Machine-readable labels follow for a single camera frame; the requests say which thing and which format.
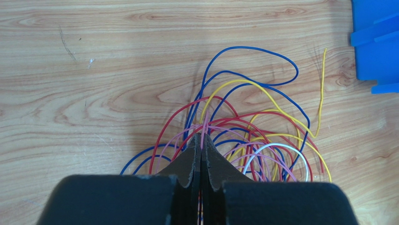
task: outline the pink wire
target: pink wire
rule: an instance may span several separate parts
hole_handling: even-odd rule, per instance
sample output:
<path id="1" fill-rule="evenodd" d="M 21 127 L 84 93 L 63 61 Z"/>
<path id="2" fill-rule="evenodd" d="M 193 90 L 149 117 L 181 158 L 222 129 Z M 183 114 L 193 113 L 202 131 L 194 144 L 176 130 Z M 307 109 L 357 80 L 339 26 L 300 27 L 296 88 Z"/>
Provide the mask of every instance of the pink wire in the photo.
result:
<path id="1" fill-rule="evenodd" d="M 204 137 L 205 137 L 205 130 L 207 130 L 207 125 L 208 125 L 208 116 L 209 116 L 209 111 L 207 110 L 207 113 L 205 114 L 204 124 L 202 125 L 201 143 L 199 144 L 201 150 L 204 147 Z"/>

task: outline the scratch mark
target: scratch mark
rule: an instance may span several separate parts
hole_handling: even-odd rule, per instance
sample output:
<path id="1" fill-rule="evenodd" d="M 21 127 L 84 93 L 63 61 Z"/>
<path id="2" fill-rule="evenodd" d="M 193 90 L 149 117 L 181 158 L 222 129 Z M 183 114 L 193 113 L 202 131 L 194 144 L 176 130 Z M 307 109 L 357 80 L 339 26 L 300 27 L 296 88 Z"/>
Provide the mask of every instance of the scratch mark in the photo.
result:
<path id="1" fill-rule="evenodd" d="M 58 26 L 58 28 L 59 28 L 59 35 L 61 36 L 61 41 L 62 41 L 62 44 L 64 45 L 65 50 L 68 52 L 68 55 L 71 56 L 71 58 L 76 61 L 75 56 L 72 54 L 72 52 L 67 47 L 67 44 L 65 43 L 64 34 L 62 33 L 61 26 Z"/>
<path id="2" fill-rule="evenodd" d="M 87 66 L 87 69 L 90 69 L 91 64 L 93 64 L 94 60 L 96 60 L 96 59 L 90 59 L 89 65 Z"/>
<path id="3" fill-rule="evenodd" d="M 97 134 L 95 134 L 98 138 L 100 138 L 101 141 L 103 141 L 106 145 L 108 145 L 108 147 L 110 147 L 113 151 L 115 151 L 115 149 L 113 147 L 111 147 L 102 137 L 98 136 Z"/>
<path id="4" fill-rule="evenodd" d="M 33 205 L 37 205 L 37 206 L 40 206 L 40 207 L 44 207 L 43 204 L 37 203 L 37 202 L 32 201 L 32 200 L 30 200 L 30 199 L 22 199 L 22 200 L 23 200 L 24 202 L 26 202 L 26 203 L 31 203 L 31 204 L 33 204 Z"/>

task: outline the wooden table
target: wooden table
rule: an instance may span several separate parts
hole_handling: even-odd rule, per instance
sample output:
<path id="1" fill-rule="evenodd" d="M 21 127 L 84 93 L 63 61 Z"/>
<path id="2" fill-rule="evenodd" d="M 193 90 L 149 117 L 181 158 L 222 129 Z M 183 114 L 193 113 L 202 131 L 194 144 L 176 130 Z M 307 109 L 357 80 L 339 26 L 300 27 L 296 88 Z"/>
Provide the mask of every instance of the wooden table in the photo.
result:
<path id="1" fill-rule="evenodd" d="M 397 223 L 399 95 L 371 95 L 375 82 L 356 79 L 351 32 L 349 0 L 1 1 L 0 224 L 34 224 L 65 176 L 119 173 L 155 143 L 173 112 L 193 100 L 211 58 L 233 45 L 266 48 L 299 66 L 299 78 L 278 89 L 304 108 L 312 130 L 328 48 L 315 143 L 361 224 Z M 244 50 L 224 54 L 210 74 L 223 69 L 265 83 L 295 73 L 281 59 Z M 220 76 L 205 95 L 231 79 Z M 272 95 L 305 122 L 288 101 Z M 273 107 L 254 87 L 229 101 L 241 113 Z M 183 120 L 179 115 L 164 141 Z M 273 116 L 257 124 L 293 132 Z M 315 155 L 305 152 L 316 166 Z M 315 180 L 326 176 L 316 170 Z"/>

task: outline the blue wire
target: blue wire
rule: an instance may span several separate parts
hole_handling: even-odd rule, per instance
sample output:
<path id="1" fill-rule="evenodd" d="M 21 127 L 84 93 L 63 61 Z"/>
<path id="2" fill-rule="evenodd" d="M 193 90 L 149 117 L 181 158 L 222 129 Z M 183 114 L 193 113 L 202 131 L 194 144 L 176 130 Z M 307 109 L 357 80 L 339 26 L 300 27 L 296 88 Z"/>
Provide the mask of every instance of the blue wire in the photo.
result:
<path id="1" fill-rule="evenodd" d="M 164 147 L 165 145 L 166 145 L 166 144 L 159 144 L 158 147 Z M 135 155 L 132 159 L 129 160 L 129 162 L 126 163 L 125 167 L 123 167 L 123 169 L 122 169 L 122 171 L 120 172 L 119 175 L 122 175 L 122 174 L 125 172 L 125 170 L 129 167 L 129 165 L 130 165 L 133 161 L 135 161 L 138 157 L 140 157 L 142 154 L 144 154 L 144 153 L 146 153 L 146 152 L 148 152 L 148 151 L 150 151 L 150 150 L 152 150 L 152 149 L 154 149 L 154 148 L 155 148 L 155 146 L 149 147 L 148 149 L 143 150 L 143 151 L 141 151 L 140 153 L 138 153 L 137 155 Z"/>
<path id="2" fill-rule="evenodd" d="M 272 55 L 278 56 L 278 57 L 280 57 L 280 58 L 285 59 L 285 60 L 288 61 L 289 63 L 291 63 L 291 64 L 294 66 L 295 70 L 296 70 L 296 74 L 295 74 L 295 76 L 294 76 L 291 80 L 289 80 L 289 81 L 282 82 L 282 83 L 276 83 L 276 84 L 266 84 L 266 83 L 257 82 L 257 81 L 255 81 L 255 80 L 253 80 L 253 79 L 251 79 L 251 78 L 249 78 L 249 77 L 246 77 L 246 76 L 244 76 L 244 75 L 239 75 L 239 74 L 236 74 L 236 73 L 231 72 L 231 71 L 228 71 L 228 70 L 223 70 L 223 71 L 221 71 L 221 72 L 219 72 L 219 73 L 213 75 L 213 76 L 205 83 L 205 80 L 206 80 L 208 71 L 209 71 L 210 67 L 212 66 L 213 62 L 214 62 L 222 53 L 224 53 L 224 52 L 226 52 L 226 51 L 228 51 L 228 50 L 232 50 L 232 49 L 251 49 L 251 50 L 261 51 L 261 52 L 265 52 L 265 53 L 268 53 L 268 54 L 272 54 Z M 222 74 L 222 73 L 231 73 L 231 74 L 239 75 L 239 76 L 241 76 L 241 77 L 243 77 L 243 78 L 245 78 L 245 79 L 247 79 L 247 80 L 253 81 L 253 82 L 255 82 L 255 83 L 257 83 L 257 84 L 259 84 L 260 86 L 263 87 L 263 86 L 280 86 L 280 85 L 284 85 L 284 84 L 290 83 L 290 82 L 294 81 L 294 80 L 298 77 L 298 75 L 299 75 L 299 69 L 298 69 L 298 66 L 297 66 L 292 60 L 290 60 L 289 58 L 287 58 L 287 57 L 285 57 L 285 56 L 283 56 L 283 55 L 281 55 L 281 54 L 278 54 L 278 53 L 275 53 L 275 52 L 266 50 L 266 49 L 256 48 L 256 47 L 251 47 L 251 46 L 233 46 L 233 47 L 225 48 L 225 49 L 221 50 L 219 53 L 217 53 L 217 54 L 213 57 L 213 59 L 209 62 L 208 66 L 207 66 L 207 68 L 206 68 L 206 70 L 205 70 L 204 77 L 203 77 L 203 79 L 202 79 L 201 90 L 199 91 L 199 93 L 198 93 L 198 95 L 196 96 L 195 100 L 198 100 L 200 97 L 202 97 L 203 91 L 204 91 L 205 87 L 209 84 L 209 82 L 210 82 L 211 80 L 213 80 L 216 76 L 218 76 L 219 74 Z M 189 126 L 191 126 L 192 121 L 193 121 L 193 119 L 194 119 L 194 117 L 195 117 L 195 114 L 196 114 L 195 112 L 198 110 L 198 106 L 199 106 L 199 105 L 200 105 L 199 103 L 196 104 L 195 109 L 194 109 L 194 114 L 193 114 L 193 115 L 192 115 L 192 109 L 193 109 L 194 105 L 192 105 L 192 106 L 190 107 L 189 113 L 188 113 L 188 115 L 187 115 L 187 120 L 186 120 L 186 124 L 185 124 L 185 129 L 188 128 Z M 185 132 L 185 133 L 184 133 L 184 135 L 183 135 L 183 138 L 184 138 L 184 139 L 187 138 L 187 134 L 188 134 L 188 132 Z"/>
<path id="3" fill-rule="evenodd" d="M 151 158 L 152 158 L 152 156 L 150 156 L 150 157 L 146 158 L 144 161 L 142 161 L 142 163 L 140 163 L 140 165 L 136 168 L 136 170 L 133 172 L 132 175 L 135 175 L 135 174 L 139 171 L 139 169 L 140 169 L 147 161 L 149 161 Z M 170 158 L 168 158 L 168 157 L 166 157 L 166 156 L 162 156 L 162 158 L 166 159 L 168 162 L 171 162 Z"/>

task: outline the yellow wire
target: yellow wire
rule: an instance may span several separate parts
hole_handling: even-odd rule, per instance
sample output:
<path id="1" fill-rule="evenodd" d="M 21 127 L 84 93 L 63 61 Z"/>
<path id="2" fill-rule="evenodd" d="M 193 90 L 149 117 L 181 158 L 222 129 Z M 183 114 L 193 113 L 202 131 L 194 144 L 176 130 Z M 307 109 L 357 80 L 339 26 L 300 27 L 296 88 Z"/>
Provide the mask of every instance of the yellow wire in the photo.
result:
<path id="1" fill-rule="evenodd" d="M 321 88 L 320 88 L 320 105 L 318 107 L 318 124 L 316 129 L 316 135 L 318 136 L 318 132 L 320 130 L 321 124 L 321 108 L 323 107 L 323 100 L 324 100 L 324 76 L 325 76 L 325 54 L 327 53 L 327 48 L 324 49 L 323 53 L 323 62 L 322 62 L 322 69 L 321 69 Z"/>

